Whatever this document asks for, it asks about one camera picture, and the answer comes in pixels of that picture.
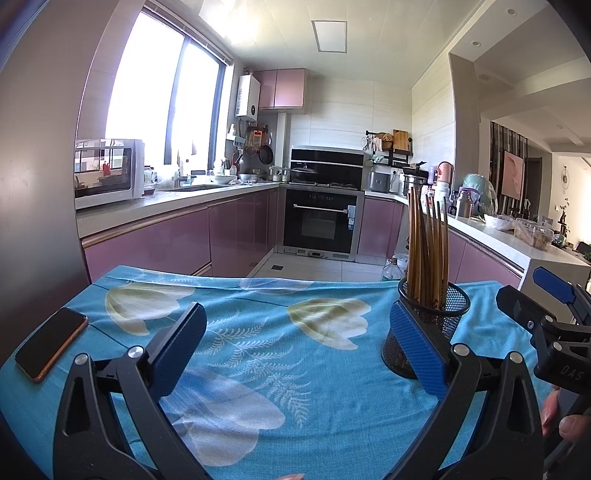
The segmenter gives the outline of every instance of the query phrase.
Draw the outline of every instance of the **cooking utensil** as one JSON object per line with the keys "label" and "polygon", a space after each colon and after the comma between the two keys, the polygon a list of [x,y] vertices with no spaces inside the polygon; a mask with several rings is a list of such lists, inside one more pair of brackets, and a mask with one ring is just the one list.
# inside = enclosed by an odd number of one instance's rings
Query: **cooking utensil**
{"label": "cooking utensil", "polygon": [[263,165],[271,165],[273,163],[273,150],[269,145],[263,145],[259,150],[259,160]]}
{"label": "cooking utensil", "polygon": [[254,175],[252,173],[239,173],[238,178],[241,179],[242,181],[252,181],[252,182],[258,182],[260,180],[259,175]]}

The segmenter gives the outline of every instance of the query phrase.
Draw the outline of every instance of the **built-in oven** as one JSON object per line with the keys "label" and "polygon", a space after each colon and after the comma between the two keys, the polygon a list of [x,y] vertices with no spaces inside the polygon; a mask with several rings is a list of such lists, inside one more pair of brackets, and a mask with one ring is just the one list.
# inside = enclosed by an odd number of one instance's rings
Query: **built-in oven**
{"label": "built-in oven", "polygon": [[76,209],[140,198],[144,194],[144,142],[83,140],[74,152]]}
{"label": "built-in oven", "polygon": [[355,260],[363,192],[290,184],[280,195],[279,253]]}

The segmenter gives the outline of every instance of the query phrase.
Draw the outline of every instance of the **stove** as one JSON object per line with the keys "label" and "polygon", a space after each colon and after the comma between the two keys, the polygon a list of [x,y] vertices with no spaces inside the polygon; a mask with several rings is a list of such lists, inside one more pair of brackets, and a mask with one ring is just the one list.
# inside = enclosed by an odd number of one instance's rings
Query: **stove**
{"label": "stove", "polygon": [[281,189],[278,252],[354,261],[359,244],[366,155],[293,146],[290,182]]}

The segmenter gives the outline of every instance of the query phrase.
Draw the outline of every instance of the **recessed ceiling light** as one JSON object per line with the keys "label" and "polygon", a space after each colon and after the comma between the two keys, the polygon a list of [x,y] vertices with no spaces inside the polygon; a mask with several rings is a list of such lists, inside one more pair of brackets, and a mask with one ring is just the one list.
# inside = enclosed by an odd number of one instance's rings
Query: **recessed ceiling light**
{"label": "recessed ceiling light", "polygon": [[312,20],[318,51],[347,53],[347,22]]}

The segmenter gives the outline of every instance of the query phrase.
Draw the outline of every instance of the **chopsticks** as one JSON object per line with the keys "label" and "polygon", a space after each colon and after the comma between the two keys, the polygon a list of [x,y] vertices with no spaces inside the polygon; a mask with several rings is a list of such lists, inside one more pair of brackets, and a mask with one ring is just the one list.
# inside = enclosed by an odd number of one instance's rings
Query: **chopsticks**
{"label": "chopsticks", "polygon": [[411,188],[407,294],[424,307],[444,310],[449,282],[447,203],[445,199],[443,205],[430,202],[426,197],[426,205],[425,214],[418,193]]}

